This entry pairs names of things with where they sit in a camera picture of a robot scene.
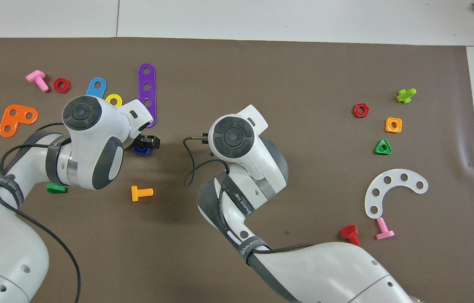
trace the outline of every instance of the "yellow-orange screw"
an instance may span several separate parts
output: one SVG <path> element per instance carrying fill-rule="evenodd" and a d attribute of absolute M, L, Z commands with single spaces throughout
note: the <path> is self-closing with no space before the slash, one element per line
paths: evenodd
<path fill-rule="evenodd" d="M 149 197 L 154 194 L 152 188 L 144 188 L 144 189 L 138 189 L 137 186 L 131 186 L 130 189 L 132 190 L 132 201 L 137 202 L 138 197 Z"/>

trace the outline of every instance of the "black cable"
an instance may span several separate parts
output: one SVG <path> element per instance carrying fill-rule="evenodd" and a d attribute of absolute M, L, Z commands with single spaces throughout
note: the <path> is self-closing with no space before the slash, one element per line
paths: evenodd
<path fill-rule="evenodd" d="M 229 174 L 229 166 L 228 164 L 221 160 L 221 159 L 210 159 L 210 160 L 207 160 L 203 163 L 201 163 L 200 165 L 196 166 L 196 162 L 194 161 L 194 157 L 192 155 L 192 152 L 190 151 L 190 149 L 188 148 L 188 146 L 186 145 L 186 141 L 188 140 L 204 140 L 204 137 L 187 137 L 187 138 L 184 138 L 183 139 L 183 145 L 185 146 L 185 149 L 186 151 L 188 152 L 188 155 L 190 156 L 190 159 L 192 160 L 192 170 L 190 171 L 190 173 L 188 173 L 188 175 L 186 175 L 185 177 L 185 180 L 183 181 L 183 185 L 185 187 L 189 187 L 192 185 L 192 183 L 194 182 L 194 179 L 196 177 L 196 170 L 199 169 L 199 167 L 202 167 L 203 165 L 207 164 L 207 163 L 211 163 L 211 162 L 220 162 L 224 165 L 224 168 L 225 168 L 225 172 L 227 174 Z M 186 183 L 186 180 L 188 179 L 189 176 L 192 176 L 191 179 L 190 179 L 190 182 Z"/>
<path fill-rule="evenodd" d="M 3 201 L 2 198 L 0 198 L 0 203 L 1 205 L 5 206 L 6 208 L 10 209 L 11 211 L 14 211 L 15 213 L 17 213 L 20 217 L 23 217 L 24 219 L 28 220 L 29 222 L 35 224 L 36 226 L 38 226 L 39 228 L 41 228 L 42 230 L 44 230 L 45 232 L 47 232 L 50 236 L 52 236 L 52 238 L 54 238 L 60 245 L 61 247 L 63 247 L 63 249 L 68 253 L 70 259 L 72 260 L 72 263 L 74 263 L 74 267 L 76 268 L 76 275 L 77 275 L 77 283 L 78 283 L 78 286 L 77 286 L 77 291 L 76 291 L 76 299 L 74 300 L 74 303 L 78 303 L 78 299 L 79 299 L 79 290 L 81 288 L 81 278 L 79 276 L 79 266 L 78 266 L 78 263 L 76 262 L 76 259 L 74 258 L 74 255 L 72 254 L 72 252 L 70 251 L 70 249 L 67 247 L 67 245 L 56 235 L 54 234 L 50 229 L 46 228 L 46 226 L 43 226 L 42 224 L 40 224 L 39 222 L 37 222 L 35 219 L 29 217 L 29 215 L 26 215 L 25 213 L 22 213 L 21 211 L 19 211 L 18 209 L 15 209 L 14 207 L 10 206 L 7 204 L 7 202 Z"/>
<path fill-rule="evenodd" d="M 252 250 L 252 253 L 282 253 L 284 251 L 301 249 L 301 248 L 304 248 L 304 247 L 310 247 L 310 246 L 314 246 L 314 245 L 317 245 L 317 243 L 297 244 L 297 245 L 293 245 L 293 246 L 283 247 L 281 249 L 271 249 L 271 250 L 256 250 L 256 249 L 254 249 L 254 250 Z"/>
<path fill-rule="evenodd" d="M 44 145 L 44 144 L 21 144 L 21 145 L 17 145 L 13 148 L 11 148 L 10 150 L 8 150 L 4 155 L 3 157 L 1 158 L 0 160 L 0 173 L 2 175 L 5 174 L 5 169 L 4 169 L 4 165 L 5 165 L 5 159 L 7 158 L 8 155 L 10 155 L 10 153 L 12 153 L 14 150 L 17 150 L 19 148 L 24 148 L 24 147 L 43 147 L 43 148 L 48 148 L 48 145 Z"/>
<path fill-rule="evenodd" d="M 45 126 L 42 126 L 42 127 L 38 128 L 37 130 L 45 129 L 45 128 L 47 128 L 47 127 L 54 126 L 54 125 L 64 125 L 64 123 L 63 123 L 63 122 L 50 123 L 50 124 L 47 124 L 47 125 L 45 125 Z"/>

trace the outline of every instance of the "lime green toy part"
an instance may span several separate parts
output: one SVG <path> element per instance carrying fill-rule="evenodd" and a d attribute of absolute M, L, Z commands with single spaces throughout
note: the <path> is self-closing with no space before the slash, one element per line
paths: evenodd
<path fill-rule="evenodd" d="M 46 186 L 46 191 L 50 194 L 63 194 L 67 192 L 67 188 L 59 184 L 51 183 Z"/>
<path fill-rule="evenodd" d="M 375 146 L 375 153 L 377 155 L 390 155 L 392 153 L 392 148 L 386 139 L 380 140 Z"/>
<path fill-rule="evenodd" d="M 403 102 L 403 104 L 407 104 L 410 102 L 410 98 L 416 94 L 416 90 L 411 88 L 410 90 L 400 90 L 398 92 L 398 96 L 396 99 L 398 102 Z"/>

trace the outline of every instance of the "pink bolt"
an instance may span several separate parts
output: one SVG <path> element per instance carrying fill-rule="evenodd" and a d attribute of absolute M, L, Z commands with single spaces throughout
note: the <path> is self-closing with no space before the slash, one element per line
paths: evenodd
<path fill-rule="evenodd" d="M 393 231 L 388 230 L 387 225 L 385 224 L 383 217 L 379 217 L 377 219 L 377 224 L 379 224 L 379 228 L 381 229 L 381 233 L 376 236 L 377 240 L 392 237 L 394 235 Z"/>
<path fill-rule="evenodd" d="M 38 69 L 36 71 L 33 71 L 33 73 L 29 74 L 26 76 L 26 80 L 35 84 L 42 90 L 43 92 L 46 92 L 48 90 L 48 85 L 44 83 L 43 77 L 46 77 L 46 75 L 42 72 L 39 71 Z"/>

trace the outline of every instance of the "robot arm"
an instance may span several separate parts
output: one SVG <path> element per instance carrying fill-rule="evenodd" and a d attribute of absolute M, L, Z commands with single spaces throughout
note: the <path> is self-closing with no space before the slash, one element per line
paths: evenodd
<path fill-rule="evenodd" d="M 69 136 L 38 130 L 0 176 L 0 200 L 19 209 L 40 182 L 100 189 L 117 175 L 123 148 L 153 121 L 138 100 L 119 108 L 80 96 L 63 111 Z M 48 270 L 48 251 L 38 234 L 0 204 L 0 302 L 29 302 Z"/>
<path fill-rule="evenodd" d="M 334 242 L 269 252 L 266 243 L 246 227 L 245 219 L 288 181 L 283 155 L 260 136 L 266 127 L 252 105 L 214 122 L 209 147 L 232 165 L 229 175 L 222 172 L 201 186 L 198 208 L 204 218 L 288 301 L 411 303 L 392 276 L 358 246 Z"/>

